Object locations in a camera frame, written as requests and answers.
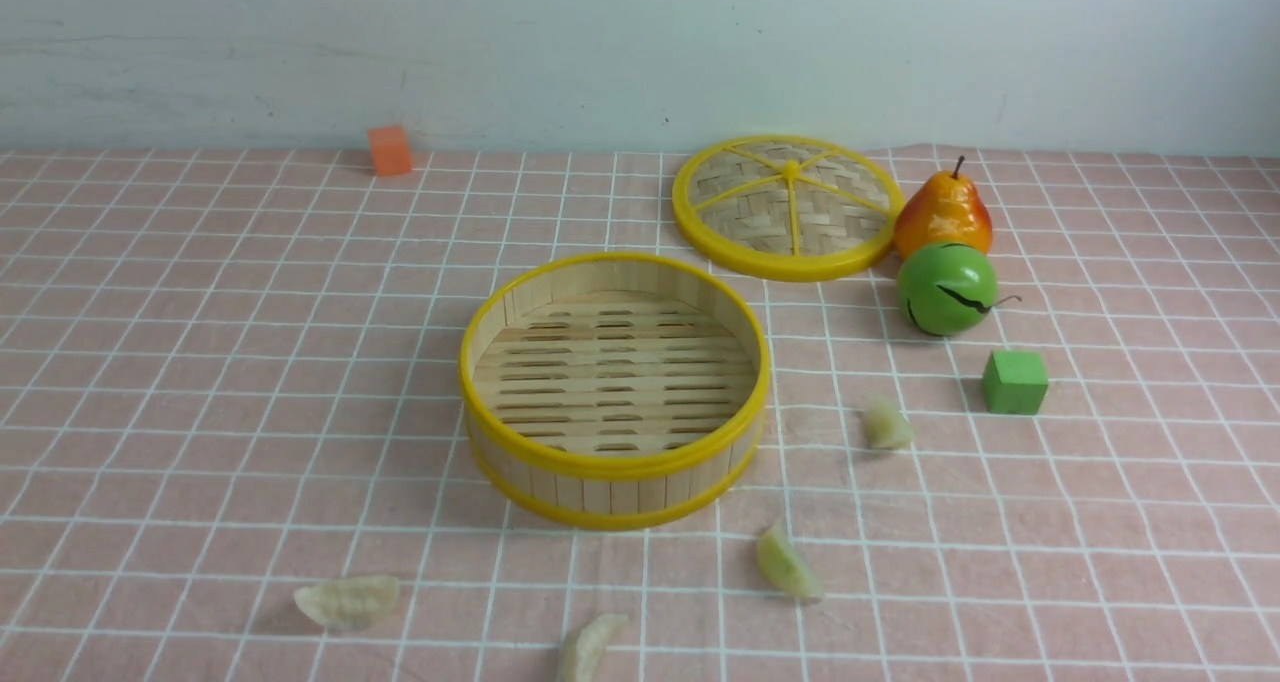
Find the bamboo steamer basket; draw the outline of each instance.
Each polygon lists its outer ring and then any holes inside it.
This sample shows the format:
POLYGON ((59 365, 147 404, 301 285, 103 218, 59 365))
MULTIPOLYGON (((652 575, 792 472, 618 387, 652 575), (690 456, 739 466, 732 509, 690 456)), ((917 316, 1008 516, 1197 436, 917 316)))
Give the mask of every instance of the bamboo steamer basket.
POLYGON ((905 202, 888 173, 841 146, 796 136, 714 145, 681 168, 676 226, 742 275, 778 282, 849 276, 884 257, 905 202))
POLYGON ((458 360, 471 452, 512 502, 635 530, 723 494, 755 454, 769 356, 723 282, 671 258, 598 253, 517 276, 458 360))

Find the orange block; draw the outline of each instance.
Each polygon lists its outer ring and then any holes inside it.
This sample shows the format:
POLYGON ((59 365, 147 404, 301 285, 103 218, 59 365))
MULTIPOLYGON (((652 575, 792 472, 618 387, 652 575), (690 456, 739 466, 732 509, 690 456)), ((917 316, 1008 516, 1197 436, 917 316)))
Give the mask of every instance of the orange block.
POLYGON ((407 175, 413 170, 408 136, 402 125, 374 127, 369 131, 369 152, 374 155, 375 175, 407 175))

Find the green block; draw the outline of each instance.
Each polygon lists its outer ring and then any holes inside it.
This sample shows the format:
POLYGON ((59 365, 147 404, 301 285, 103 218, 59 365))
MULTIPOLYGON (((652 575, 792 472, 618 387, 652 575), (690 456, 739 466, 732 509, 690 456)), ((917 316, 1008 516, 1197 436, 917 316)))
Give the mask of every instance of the green block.
POLYGON ((1036 415, 1048 392, 1044 361, 1034 351, 993 351, 982 374, 987 409, 997 415, 1036 415))

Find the pear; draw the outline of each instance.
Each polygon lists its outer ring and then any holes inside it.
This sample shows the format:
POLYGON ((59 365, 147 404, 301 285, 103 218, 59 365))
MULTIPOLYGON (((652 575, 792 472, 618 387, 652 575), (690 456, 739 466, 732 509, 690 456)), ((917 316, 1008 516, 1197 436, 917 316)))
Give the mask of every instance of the pear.
POLYGON ((978 186, 955 170, 937 171, 911 194, 893 221, 893 246, 904 258, 933 243, 964 243, 987 255, 991 252, 991 214, 982 203, 978 186))

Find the wall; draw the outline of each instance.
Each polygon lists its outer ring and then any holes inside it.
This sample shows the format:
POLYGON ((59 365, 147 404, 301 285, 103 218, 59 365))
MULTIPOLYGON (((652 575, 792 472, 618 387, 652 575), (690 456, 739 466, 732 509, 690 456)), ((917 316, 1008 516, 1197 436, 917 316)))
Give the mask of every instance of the wall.
POLYGON ((0 0, 0 146, 1280 155, 1275 0, 0 0))

